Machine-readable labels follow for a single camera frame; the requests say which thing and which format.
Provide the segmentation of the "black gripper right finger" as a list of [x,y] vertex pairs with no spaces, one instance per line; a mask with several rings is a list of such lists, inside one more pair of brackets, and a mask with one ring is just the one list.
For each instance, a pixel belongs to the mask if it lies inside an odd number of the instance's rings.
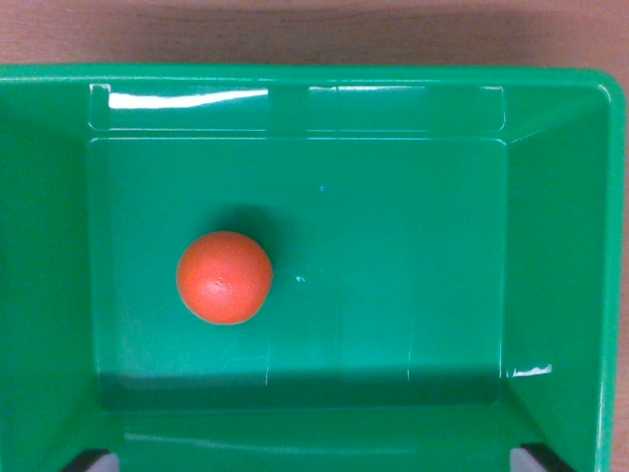
[[510,450],[509,471],[575,472],[575,469],[546,444],[529,442]]

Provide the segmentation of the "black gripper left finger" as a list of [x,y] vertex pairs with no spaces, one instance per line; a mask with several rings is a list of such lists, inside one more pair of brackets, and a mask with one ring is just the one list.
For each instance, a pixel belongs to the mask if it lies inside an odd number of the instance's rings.
[[61,472],[119,472],[118,455],[107,449],[86,449],[80,452]]

